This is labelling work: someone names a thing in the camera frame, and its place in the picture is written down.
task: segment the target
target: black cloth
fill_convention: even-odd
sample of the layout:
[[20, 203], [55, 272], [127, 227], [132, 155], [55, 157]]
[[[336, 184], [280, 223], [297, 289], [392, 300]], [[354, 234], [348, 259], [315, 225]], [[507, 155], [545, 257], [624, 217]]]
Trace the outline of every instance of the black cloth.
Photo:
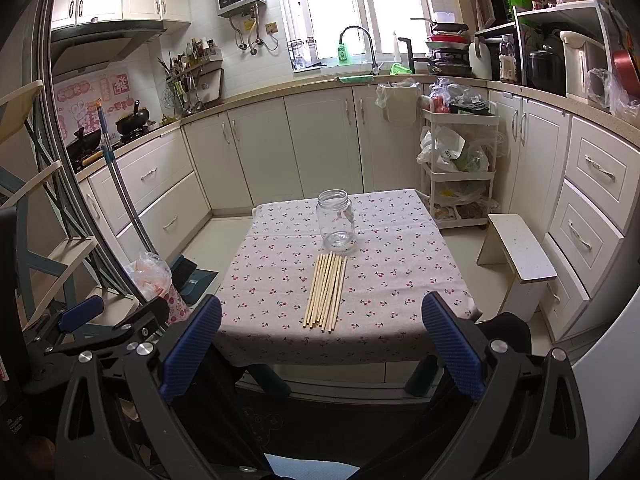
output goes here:
[[[500, 314], [478, 327], [488, 340], [499, 338], [516, 352], [531, 352], [529, 327], [513, 314]], [[231, 366], [211, 346], [187, 393], [174, 400], [174, 410], [209, 462], [271, 472], [236, 397], [235, 382], [243, 371]], [[420, 480], [455, 436], [472, 405], [471, 398], [457, 390], [445, 370], [414, 425], [349, 480]]]

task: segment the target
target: countertop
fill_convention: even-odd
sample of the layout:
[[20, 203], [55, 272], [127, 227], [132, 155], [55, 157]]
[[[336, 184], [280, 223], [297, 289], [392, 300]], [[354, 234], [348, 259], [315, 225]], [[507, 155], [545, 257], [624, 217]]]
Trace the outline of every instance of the countertop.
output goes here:
[[[417, 82], [430, 84], [436, 81], [437, 76], [417, 74], [413, 75], [412, 78]], [[227, 110], [231, 110], [232, 108], [238, 108], [241, 106], [258, 103], [260, 101], [266, 101], [267, 99], [274, 99], [293, 94], [302, 94], [304, 92], [312, 92], [315, 90], [342, 88], [345, 86], [363, 86], [367, 84], [378, 84], [384, 82], [399, 82], [404, 79], [406, 79], [405, 75], [380, 75], [374, 77], [373, 83], [341, 83], [336, 80], [335, 76], [332, 76], [331, 78], [328, 78], [327, 76], [317, 76], [315, 78], [305, 78], [304, 80], [290, 81], [274, 86], [267, 86], [264, 88], [253, 90], [251, 92], [245, 92], [243, 94], [231, 96], [227, 99], [224, 99], [224, 102], [222, 104], [208, 108], [207, 110], [203, 110], [197, 114], [182, 118], [181, 120], [176, 121], [172, 124], [168, 124], [167, 126], [163, 126], [162, 128], [158, 128], [157, 130], [154, 130], [151, 133], [139, 137], [133, 142], [120, 147], [115, 151], [115, 155], [116, 157], [123, 156], [125, 153], [130, 152], [131, 150], [144, 144], [145, 142], [149, 142], [156, 137], [161, 137], [169, 132], [172, 132], [180, 126], [193, 123], [193, 121], [198, 121], [200, 119], [204, 119], [206, 117], [216, 115]], [[536, 90], [533, 88], [528, 88], [526, 86], [501, 83], [499, 81], [486, 81], [484, 79], [473, 79], [464, 77], [450, 77], [449, 79], [460, 84], [475, 86], [477, 88], [489, 88], [503, 92], [510, 92], [514, 95], [536, 99], [537, 101], [562, 108], [563, 110], [567, 110], [569, 113], [584, 117], [585, 119], [590, 120], [593, 123], [599, 124], [603, 128], [611, 130], [612, 132], [618, 134], [620, 137], [623, 137], [623, 139], [628, 140], [628, 142], [631, 142], [632, 144], [640, 148], [640, 130], [638, 128], [587, 104], [580, 103], [573, 99], [568, 99], [566, 97], [561, 97], [555, 94], [550, 94], [549, 92], [544, 92], [542, 90]], [[84, 170], [77, 173], [76, 179], [78, 180], [78, 182], [80, 182], [81, 180], [86, 179], [88, 176], [95, 173], [95, 171], [100, 170], [100, 168], [103, 168], [104, 166], [106, 166], [106, 163], [103, 158], [97, 160], [93, 164], [84, 168]]]

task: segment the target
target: blue gripper pad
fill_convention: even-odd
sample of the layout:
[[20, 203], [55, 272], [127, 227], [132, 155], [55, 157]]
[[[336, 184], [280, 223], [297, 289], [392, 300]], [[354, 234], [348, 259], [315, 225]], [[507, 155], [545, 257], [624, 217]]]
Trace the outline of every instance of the blue gripper pad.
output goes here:
[[60, 332], [70, 334], [78, 330], [82, 325], [91, 321], [94, 317], [99, 316], [104, 311], [104, 301], [98, 295], [87, 298], [82, 303], [72, 306], [66, 310], [60, 321], [58, 328]]
[[484, 394], [482, 361], [456, 325], [455, 316], [437, 292], [422, 300], [422, 323], [460, 392], [474, 401]]
[[213, 336], [222, 322], [222, 306], [215, 296], [206, 296], [187, 321], [174, 347], [162, 365], [160, 394], [170, 404], [174, 397], [183, 395], [195, 375]]

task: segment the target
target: table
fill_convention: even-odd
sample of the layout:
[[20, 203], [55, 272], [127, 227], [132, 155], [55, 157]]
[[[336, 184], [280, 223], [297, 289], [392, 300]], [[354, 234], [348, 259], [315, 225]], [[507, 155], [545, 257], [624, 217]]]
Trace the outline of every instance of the table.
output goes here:
[[421, 360], [434, 351], [423, 296], [437, 290], [453, 312], [476, 308], [417, 191], [357, 194], [357, 244], [348, 256], [335, 331], [302, 326], [313, 263], [324, 251], [317, 200], [258, 206], [218, 289], [214, 344], [231, 364], [362, 364]]

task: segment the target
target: white stool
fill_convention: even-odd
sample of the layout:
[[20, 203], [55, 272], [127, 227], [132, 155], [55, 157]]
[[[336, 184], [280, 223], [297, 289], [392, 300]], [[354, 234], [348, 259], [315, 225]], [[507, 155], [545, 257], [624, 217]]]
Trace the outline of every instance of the white stool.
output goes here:
[[498, 312], [511, 312], [528, 321], [540, 302], [546, 283], [558, 274], [520, 215], [489, 215], [478, 265], [507, 262], [513, 271]]

